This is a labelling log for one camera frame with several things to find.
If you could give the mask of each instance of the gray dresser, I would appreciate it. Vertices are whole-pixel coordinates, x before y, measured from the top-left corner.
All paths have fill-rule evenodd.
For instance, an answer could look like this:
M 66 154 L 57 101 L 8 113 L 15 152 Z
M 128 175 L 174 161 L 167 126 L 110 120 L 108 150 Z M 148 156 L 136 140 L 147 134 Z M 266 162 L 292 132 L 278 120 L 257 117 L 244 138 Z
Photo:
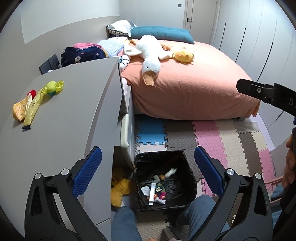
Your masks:
M 63 80 L 64 89 L 52 98 L 45 96 L 31 129 L 22 131 L 22 125 L 10 115 L 0 134 L 0 204 L 24 236 L 25 206 L 34 175 L 38 172 L 44 176 L 57 175 L 84 158 L 93 146 L 99 146 L 102 162 L 79 200 L 93 223 L 111 241 L 114 150 L 120 150 L 117 165 L 130 167 L 134 152 L 130 87 L 125 100 L 118 58 L 107 58 L 41 75 L 20 100 L 32 89 L 38 91 L 52 80 Z M 58 195 L 55 198 L 65 224 L 71 226 Z

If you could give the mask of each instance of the teal pillow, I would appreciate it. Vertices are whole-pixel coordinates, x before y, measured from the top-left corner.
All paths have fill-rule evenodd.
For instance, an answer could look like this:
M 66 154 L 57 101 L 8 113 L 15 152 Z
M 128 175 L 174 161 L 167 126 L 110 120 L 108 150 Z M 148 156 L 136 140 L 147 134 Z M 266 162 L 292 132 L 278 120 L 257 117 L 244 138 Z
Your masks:
M 141 39 L 144 35 L 153 35 L 158 40 L 170 40 L 194 44 L 187 29 L 169 28 L 164 26 L 142 26 L 131 29 L 130 39 Z

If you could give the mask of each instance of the navy blue blanket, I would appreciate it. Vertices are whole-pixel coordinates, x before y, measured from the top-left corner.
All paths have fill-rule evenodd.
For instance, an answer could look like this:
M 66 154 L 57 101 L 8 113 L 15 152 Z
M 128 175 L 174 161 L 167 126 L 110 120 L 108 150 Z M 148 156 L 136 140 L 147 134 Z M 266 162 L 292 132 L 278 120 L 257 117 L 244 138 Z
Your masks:
M 97 46 L 91 46 L 85 49 L 67 47 L 61 53 L 61 65 L 62 67 L 65 67 L 69 64 L 76 64 L 101 58 L 106 58 L 106 54 Z

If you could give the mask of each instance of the yellow tube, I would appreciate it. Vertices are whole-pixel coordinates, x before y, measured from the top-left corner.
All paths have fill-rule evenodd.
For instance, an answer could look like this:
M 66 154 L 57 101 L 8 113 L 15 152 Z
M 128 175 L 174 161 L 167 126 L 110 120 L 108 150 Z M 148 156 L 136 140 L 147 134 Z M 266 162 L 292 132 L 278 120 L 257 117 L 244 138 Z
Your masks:
M 28 109 L 28 112 L 26 114 L 22 130 L 31 129 L 31 122 L 33 121 L 34 116 L 35 116 L 45 95 L 46 95 L 46 92 L 44 93 L 44 91 L 40 90 L 36 94 L 35 98 L 32 100 L 32 103 L 31 103 L 31 105 Z

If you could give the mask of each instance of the paper wrapper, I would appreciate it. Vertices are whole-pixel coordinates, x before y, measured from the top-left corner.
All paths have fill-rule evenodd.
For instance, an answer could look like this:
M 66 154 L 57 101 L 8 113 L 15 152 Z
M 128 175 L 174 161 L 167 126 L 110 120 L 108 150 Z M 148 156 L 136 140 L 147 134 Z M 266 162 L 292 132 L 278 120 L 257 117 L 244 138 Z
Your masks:
M 23 121 L 26 117 L 26 113 L 29 109 L 29 106 L 32 102 L 32 95 L 29 93 L 26 98 L 22 101 L 13 105 L 12 116 L 17 121 Z
M 46 93 L 40 90 L 32 100 L 32 103 L 27 111 L 22 130 L 28 130 L 31 128 L 31 123 L 45 95 Z

